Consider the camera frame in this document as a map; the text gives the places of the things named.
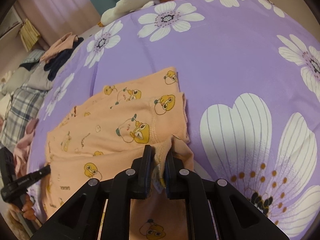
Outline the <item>person's left hand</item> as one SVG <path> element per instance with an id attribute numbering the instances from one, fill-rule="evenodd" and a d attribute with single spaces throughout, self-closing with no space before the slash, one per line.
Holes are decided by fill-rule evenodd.
<path id="1" fill-rule="evenodd" d="M 18 214 L 21 214 L 25 219 L 33 221 L 36 220 L 35 211 L 33 210 L 33 202 L 28 194 L 25 195 L 25 204 L 21 209 L 14 204 L 9 204 L 9 210 L 14 220 L 18 222 L 20 221 Z"/>

